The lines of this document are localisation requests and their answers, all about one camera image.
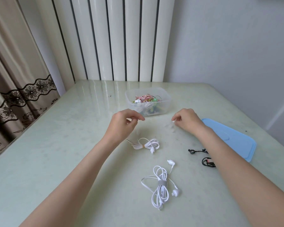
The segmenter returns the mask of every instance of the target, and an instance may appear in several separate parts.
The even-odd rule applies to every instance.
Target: transparent plastic box
[[[158,101],[133,103],[136,96],[143,96],[146,94],[154,96],[158,99]],[[126,90],[125,97],[128,103],[128,108],[139,112],[144,117],[166,113],[171,101],[170,95],[168,95],[168,93],[161,87]]]

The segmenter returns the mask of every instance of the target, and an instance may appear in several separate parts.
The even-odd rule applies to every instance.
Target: coiled white cable
[[[142,178],[141,184],[146,187],[148,190],[150,190],[153,195],[151,196],[151,203],[155,208],[158,208],[159,210],[162,210],[163,204],[166,203],[169,199],[169,192],[167,190],[167,171],[166,169],[162,168],[161,166],[155,166],[153,169],[154,175],[149,175],[145,178]],[[149,188],[147,185],[143,183],[143,180],[146,178],[153,178],[158,180],[158,187],[155,191],[152,191],[151,188]]]
[[[145,139],[145,140],[147,140],[148,142],[147,142],[146,144],[142,145],[142,144],[140,143],[140,140],[141,140],[141,139]],[[133,148],[134,148],[135,150],[139,150],[139,149],[142,149],[142,148],[148,148],[148,149],[150,149],[150,151],[151,151],[152,154],[155,152],[155,149],[157,150],[157,149],[160,147],[159,142],[158,142],[158,140],[156,140],[156,139],[151,139],[151,140],[149,141],[149,140],[146,139],[146,138],[140,138],[140,139],[138,139],[138,144],[135,144],[135,143],[133,143],[133,142],[131,142],[131,141],[129,141],[129,142],[130,142],[130,144],[133,146]]]

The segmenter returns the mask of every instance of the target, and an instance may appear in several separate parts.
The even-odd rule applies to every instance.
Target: white radiator
[[[36,0],[68,90],[76,80],[163,81],[174,0]]]

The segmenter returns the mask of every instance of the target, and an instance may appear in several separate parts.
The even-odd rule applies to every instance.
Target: person's right arm
[[[192,109],[177,112],[172,121],[202,143],[232,196],[251,225],[284,226],[284,192],[205,126]]]

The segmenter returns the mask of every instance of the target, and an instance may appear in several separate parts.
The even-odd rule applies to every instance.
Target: curtain
[[[0,152],[58,98],[17,0],[0,0]]]

